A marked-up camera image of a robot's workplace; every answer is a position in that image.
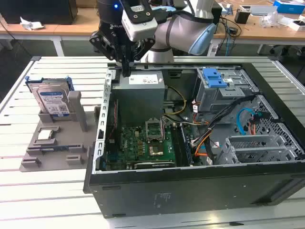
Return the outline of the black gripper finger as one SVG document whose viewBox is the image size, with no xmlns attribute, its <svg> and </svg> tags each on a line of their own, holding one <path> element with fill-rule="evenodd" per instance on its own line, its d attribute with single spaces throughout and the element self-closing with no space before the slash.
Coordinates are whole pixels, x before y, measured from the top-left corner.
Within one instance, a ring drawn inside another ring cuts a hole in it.
<svg viewBox="0 0 305 229">
<path fill-rule="evenodd" d="M 155 39 L 147 38 L 144 40 L 129 42 L 126 47 L 126 76 L 131 75 L 134 61 L 139 61 L 155 44 Z"/>
<path fill-rule="evenodd" d="M 127 76 L 126 46 L 122 44 L 118 33 L 112 31 L 107 38 L 101 31 L 96 31 L 89 41 L 97 51 L 104 54 L 109 60 L 115 60 L 122 69 L 123 77 Z"/>
</svg>

